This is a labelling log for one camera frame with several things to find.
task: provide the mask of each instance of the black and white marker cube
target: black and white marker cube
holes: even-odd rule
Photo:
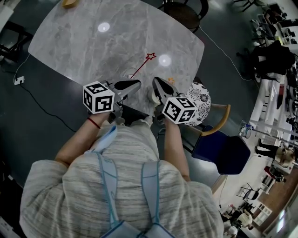
[[[190,98],[168,98],[163,114],[175,124],[188,122],[196,111]]]
[[[96,81],[83,87],[83,103],[93,114],[113,111],[115,94]]]

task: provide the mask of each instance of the red laser line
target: red laser line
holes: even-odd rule
[[[147,63],[148,60],[152,60],[153,58],[155,58],[155,53],[152,54],[147,54],[147,57],[145,58],[146,61],[141,65],[141,67],[138,68],[138,70],[130,77],[131,79],[134,77],[134,75],[144,66],[144,64]]]

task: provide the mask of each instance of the blue chair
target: blue chair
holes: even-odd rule
[[[203,131],[210,131],[206,126]],[[240,174],[251,155],[246,143],[239,136],[227,136],[217,131],[208,136],[199,137],[193,150],[183,145],[196,159],[214,163],[222,175]]]

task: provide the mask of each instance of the striped shirt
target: striped shirt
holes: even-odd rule
[[[141,186],[141,168],[157,161],[157,147],[136,130],[118,127],[103,156],[113,159],[118,171],[116,209],[140,231],[152,226]],[[186,182],[166,161],[160,162],[160,223],[176,237],[223,236],[223,222],[211,189]],[[109,229],[109,211],[96,154],[78,157],[67,169],[41,160],[33,163],[20,207],[20,225],[29,238],[98,238]]]

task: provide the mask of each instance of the forearm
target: forearm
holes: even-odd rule
[[[101,126],[107,118],[106,113],[90,117],[97,125]],[[68,167],[77,157],[87,151],[94,143],[98,134],[97,128],[91,121],[86,120],[80,129],[59,150],[55,160]]]
[[[168,119],[165,119],[165,125],[164,160],[175,166],[186,181],[190,181],[190,170],[184,153],[179,126]]]

